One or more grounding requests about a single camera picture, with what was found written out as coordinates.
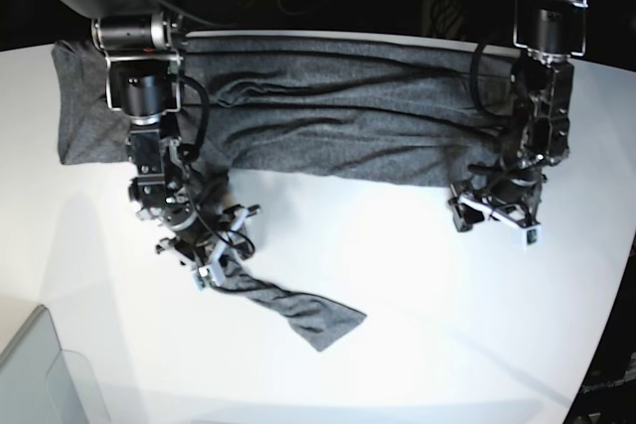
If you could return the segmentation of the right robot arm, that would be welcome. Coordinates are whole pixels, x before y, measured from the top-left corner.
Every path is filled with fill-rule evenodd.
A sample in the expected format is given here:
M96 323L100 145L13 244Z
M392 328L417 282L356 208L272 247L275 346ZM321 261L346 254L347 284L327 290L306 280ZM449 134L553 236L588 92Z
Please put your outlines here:
M211 205L227 180L205 182L193 167L212 106L205 88L185 74L184 22L206 20L170 0L60 1L91 20L107 68L107 106L130 123L126 146L136 168L130 199L140 219L172 233L157 252L176 254L200 286L222 286L228 260L254 253L244 223L258 208Z

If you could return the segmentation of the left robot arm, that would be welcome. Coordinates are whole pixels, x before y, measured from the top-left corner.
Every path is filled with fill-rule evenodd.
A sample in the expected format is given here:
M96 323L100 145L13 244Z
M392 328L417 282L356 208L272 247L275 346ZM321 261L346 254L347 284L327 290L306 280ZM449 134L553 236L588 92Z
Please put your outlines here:
M586 50L588 0L514 0L513 44L521 55L511 70L512 111L497 119L503 130L491 166L472 165L482 186L466 180L450 187L456 229L467 232L494 219L538 241L544 170L569 154L569 106L574 66Z

